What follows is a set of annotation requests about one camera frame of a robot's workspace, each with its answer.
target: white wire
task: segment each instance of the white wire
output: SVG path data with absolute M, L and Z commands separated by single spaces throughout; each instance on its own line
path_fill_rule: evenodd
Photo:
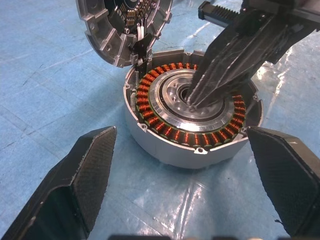
M 140 41 L 142 39 L 141 28 L 138 26 L 136 29 L 138 31 L 138 41 Z
M 143 39 L 145 37 L 145 27 L 141 26 L 141 39 Z

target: blue floor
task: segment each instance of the blue floor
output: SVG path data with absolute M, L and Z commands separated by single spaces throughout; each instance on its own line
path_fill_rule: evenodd
M 222 29 L 198 19 L 202 1 L 174 1 L 154 52 L 206 50 Z M 92 50 L 74 0 L 3 1 L 0 29 L 0 237 L 77 138 L 110 125 L 118 135 L 109 185 L 89 239 L 286 235 L 249 144 L 231 160 L 194 171 L 161 164 L 138 146 L 124 116 L 129 68 L 113 67 Z M 253 78 L 264 102 L 262 126 L 301 138 L 318 157 L 319 39 L 311 34 Z

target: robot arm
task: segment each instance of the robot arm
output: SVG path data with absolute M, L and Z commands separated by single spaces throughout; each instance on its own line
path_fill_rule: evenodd
M 201 108 L 237 90 L 265 62 L 276 64 L 320 27 L 317 0 L 244 0 L 240 13 L 205 1 L 199 18 L 225 27 L 194 74 L 187 103 Z

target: copper coil winding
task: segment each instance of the copper coil winding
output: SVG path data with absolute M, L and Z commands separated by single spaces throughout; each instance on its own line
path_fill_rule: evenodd
M 146 85 L 139 85 L 139 87 L 138 87 L 138 90 L 141 90 L 141 91 L 149 91 L 149 86 L 146 86 Z
M 242 111 L 242 112 L 245 112 L 246 111 L 246 108 L 244 106 L 235 106 L 234 109 L 236 111 Z
M 152 125 L 156 124 L 158 122 L 158 120 L 159 120 L 159 118 L 157 116 L 153 116 L 153 117 L 148 118 L 146 121 L 148 122 L 148 124 L 150 126 L 152 126 Z
M 150 109 L 150 105 L 149 104 L 142 104 L 142 105 L 139 105 L 139 111 L 146 111 L 148 109 Z
M 193 134 L 193 135 L 194 135 L 194 146 L 200 146 L 198 135 L 197 134 Z
M 159 76 L 159 73 L 157 73 L 155 70 L 151 70 L 149 73 L 155 78 Z
M 232 96 L 233 99 L 242 99 L 242 96 L 241 95 L 234 95 Z
M 240 118 L 234 117 L 231 119 L 231 122 L 234 122 L 236 124 L 240 124 L 242 126 L 242 124 L 244 123 L 244 121 Z
M 210 146 L 210 145 L 211 145 L 211 144 L 210 144 L 210 140 L 209 140 L 209 138 L 207 137 L 207 135 L 206 135 L 206 134 L 203 134 L 202 136 L 203 136 L 204 146 Z
M 146 80 L 149 80 L 150 82 L 153 82 L 156 79 L 154 76 L 152 76 L 152 75 L 150 75 L 148 73 L 143 78 L 146 79 Z
M 217 135 L 215 133 L 212 132 L 210 135 L 211 135 L 211 138 L 213 140 L 213 145 L 216 145 L 216 144 L 220 143 L 220 141 L 219 141 L 219 139 L 218 139 L 218 137 L 217 137 Z
M 166 124 L 164 122 L 158 123 L 157 125 L 155 125 L 154 129 L 157 130 L 157 132 L 160 132 L 165 127 L 165 125 Z
M 228 124 L 228 127 L 236 130 L 237 132 L 239 132 L 240 129 L 241 129 L 241 126 L 239 126 L 239 125 L 237 125 L 237 124 L 235 124 L 235 123 L 233 123 L 233 122 L 230 122 L 230 123 Z
M 176 142 L 179 142 L 179 137 L 180 137 L 180 130 L 177 130 L 174 133 L 173 140 L 175 140 Z
M 153 115 L 154 115 L 154 112 L 153 112 L 152 110 L 144 111 L 144 112 L 142 113 L 142 116 L 143 116 L 144 118 L 148 118 L 148 117 L 151 117 L 151 116 L 153 116 Z
M 189 133 L 186 132 L 183 138 L 183 143 L 184 144 L 189 144 Z
M 170 67 L 167 64 L 163 65 L 162 68 L 165 72 L 170 71 Z
M 242 112 L 235 112 L 233 115 L 238 118 L 245 118 L 246 117 L 246 115 Z
M 237 100 L 233 102 L 234 105 L 245 105 L 245 102 L 243 100 Z
M 148 81 L 147 79 L 142 79 L 140 84 L 144 84 L 144 85 L 147 85 L 147 86 L 150 86 L 151 85 L 151 81 Z
M 228 126 L 226 126 L 225 128 L 224 128 L 224 131 L 230 136 L 230 137 L 233 137 L 236 133 L 232 130 L 232 129 L 230 129 Z
M 163 74 L 165 71 L 160 67 L 156 67 L 155 70 L 159 73 L 159 74 Z
M 222 130 L 218 131 L 218 134 L 219 134 L 220 138 L 222 139 L 222 141 L 225 142 L 228 140 L 228 136 Z
M 146 97 L 137 97 L 136 103 L 137 104 L 147 104 L 147 103 L 149 103 L 149 100 Z
M 170 63 L 169 66 L 172 70 L 177 69 L 177 67 L 174 63 Z
M 148 97 L 148 92 L 147 91 L 137 91 L 136 95 L 138 97 Z
M 167 127 L 166 129 L 165 129 L 165 131 L 164 131 L 164 133 L 163 133 L 163 135 L 165 135 L 166 137 L 169 137 L 169 135 L 171 134 L 171 132 L 172 132 L 172 127 L 170 126 L 170 127 Z

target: circuit board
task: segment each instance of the circuit board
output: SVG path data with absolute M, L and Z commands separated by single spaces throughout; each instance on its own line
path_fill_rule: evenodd
M 127 30 L 129 33 L 137 32 L 137 23 L 148 18 L 155 0 L 104 0 L 109 11 L 109 22 L 119 33 Z

